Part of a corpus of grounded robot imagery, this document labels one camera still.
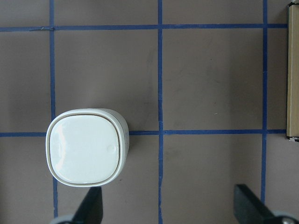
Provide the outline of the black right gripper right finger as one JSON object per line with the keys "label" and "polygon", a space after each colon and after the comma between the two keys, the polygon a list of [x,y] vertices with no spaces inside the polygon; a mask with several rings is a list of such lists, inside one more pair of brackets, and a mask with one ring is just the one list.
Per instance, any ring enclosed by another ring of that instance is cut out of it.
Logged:
{"label": "black right gripper right finger", "polygon": [[297,224],[288,215],[275,215],[245,184],[234,186],[234,216],[240,224]]}

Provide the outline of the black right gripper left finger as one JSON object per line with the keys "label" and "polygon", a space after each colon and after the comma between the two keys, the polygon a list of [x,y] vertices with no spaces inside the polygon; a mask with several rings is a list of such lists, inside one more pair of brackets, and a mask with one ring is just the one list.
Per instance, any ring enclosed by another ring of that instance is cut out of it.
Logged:
{"label": "black right gripper left finger", "polygon": [[91,187],[74,214],[54,218],[52,224],[101,224],[103,220],[102,188]]}

